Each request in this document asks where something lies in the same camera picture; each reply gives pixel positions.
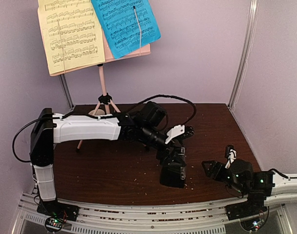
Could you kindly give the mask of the clear metronome cover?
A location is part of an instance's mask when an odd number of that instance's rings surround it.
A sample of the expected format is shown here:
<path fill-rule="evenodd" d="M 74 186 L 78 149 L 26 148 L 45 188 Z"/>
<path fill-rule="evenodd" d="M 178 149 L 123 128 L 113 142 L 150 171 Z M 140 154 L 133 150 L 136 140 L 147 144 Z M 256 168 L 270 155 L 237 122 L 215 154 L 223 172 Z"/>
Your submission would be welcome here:
<path fill-rule="evenodd" d="M 186 179 L 186 162 L 185 162 L 185 148 L 181 147 L 179 150 L 179 158 L 180 158 L 180 179 Z"/>

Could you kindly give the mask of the black metronome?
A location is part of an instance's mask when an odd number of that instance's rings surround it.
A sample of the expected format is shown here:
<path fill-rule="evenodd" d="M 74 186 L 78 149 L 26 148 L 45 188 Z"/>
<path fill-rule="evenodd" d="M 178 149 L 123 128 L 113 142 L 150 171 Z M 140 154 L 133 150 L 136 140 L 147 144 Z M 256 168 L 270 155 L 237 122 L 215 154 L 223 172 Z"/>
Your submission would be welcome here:
<path fill-rule="evenodd" d="M 184 188 L 185 180 L 180 179 L 179 165 L 163 165 L 161 167 L 159 182 L 161 185 L 173 188 Z"/>

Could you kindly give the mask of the blue sheet music page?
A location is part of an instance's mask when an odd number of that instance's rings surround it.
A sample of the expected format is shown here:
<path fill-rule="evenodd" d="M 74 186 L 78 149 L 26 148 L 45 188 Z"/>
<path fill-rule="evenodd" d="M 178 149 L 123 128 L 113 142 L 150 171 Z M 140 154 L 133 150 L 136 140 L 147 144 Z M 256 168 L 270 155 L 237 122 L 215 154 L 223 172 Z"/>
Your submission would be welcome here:
<path fill-rule="evenodd" d="M 93 0 L 91 3 L 115 59 L 161 38 L 149 1 Z"/>

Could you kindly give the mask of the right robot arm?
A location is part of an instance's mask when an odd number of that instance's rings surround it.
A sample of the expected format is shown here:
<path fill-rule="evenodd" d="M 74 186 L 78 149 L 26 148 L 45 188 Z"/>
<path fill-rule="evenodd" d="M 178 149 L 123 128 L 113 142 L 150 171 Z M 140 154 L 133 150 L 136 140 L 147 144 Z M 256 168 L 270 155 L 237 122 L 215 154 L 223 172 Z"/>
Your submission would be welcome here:
<path fill-rule="evenodd" d="M 236 159 L 233 163 L 203 161 L 207 177 L 223 182 L 247 200 L 227 205 L 228 214 L 253 215 L 272 204 L 297 202 L 297 174 L 283 174 L 276 169 L 254 172 L 250 162 Z"/>

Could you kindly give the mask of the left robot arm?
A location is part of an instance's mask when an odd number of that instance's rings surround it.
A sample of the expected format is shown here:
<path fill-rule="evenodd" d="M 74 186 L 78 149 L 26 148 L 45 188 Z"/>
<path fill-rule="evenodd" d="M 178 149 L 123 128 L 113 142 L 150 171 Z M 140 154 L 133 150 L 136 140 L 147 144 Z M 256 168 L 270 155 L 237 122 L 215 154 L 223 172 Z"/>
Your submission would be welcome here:
<path fill-rule="evenodd" d="M 62 115 L 53 114 L 50 108 L 43 109 L 31 133 L 30 149 L 43 208 L 51 216 L 58 216 L 63 211 L 54 185 L 54 144 L 72 140 L 134 140 L 153 147 L 162 166 L 160 183 L 183 188 L 186 177 L 185 149 L 174 146 L 173 139 L 185 133 L 185 126 L 177 125 L 166 134 L 161 133 L 156 127 L 166 116 L 166 110 L 151 101 L 133 115 L 125 112 L 101 116 Z"/>

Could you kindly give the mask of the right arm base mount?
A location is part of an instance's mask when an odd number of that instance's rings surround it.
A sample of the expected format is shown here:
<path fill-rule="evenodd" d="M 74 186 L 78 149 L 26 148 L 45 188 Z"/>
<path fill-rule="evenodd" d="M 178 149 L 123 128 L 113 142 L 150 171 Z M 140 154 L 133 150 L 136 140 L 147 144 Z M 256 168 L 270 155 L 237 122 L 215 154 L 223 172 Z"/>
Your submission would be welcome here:
<path fill-rule="evenodd" d="M 268 210 L 262 203 L 251 201 L 227 205 L 225 209 L 229 221 L 258 215 L 260 211 L 265 212 Z"/>

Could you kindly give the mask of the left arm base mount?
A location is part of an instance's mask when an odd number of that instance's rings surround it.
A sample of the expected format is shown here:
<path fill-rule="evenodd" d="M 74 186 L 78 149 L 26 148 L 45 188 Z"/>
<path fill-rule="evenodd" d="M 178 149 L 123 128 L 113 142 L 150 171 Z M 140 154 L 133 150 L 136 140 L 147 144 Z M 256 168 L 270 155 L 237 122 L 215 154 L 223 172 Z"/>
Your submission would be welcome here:
<path fill-rule="evenodd" d="M 79 213 L 79 206 L 54 201 L 42 201 L 37 207 L 37 212 L 62 220 L 76 221 Z"/>

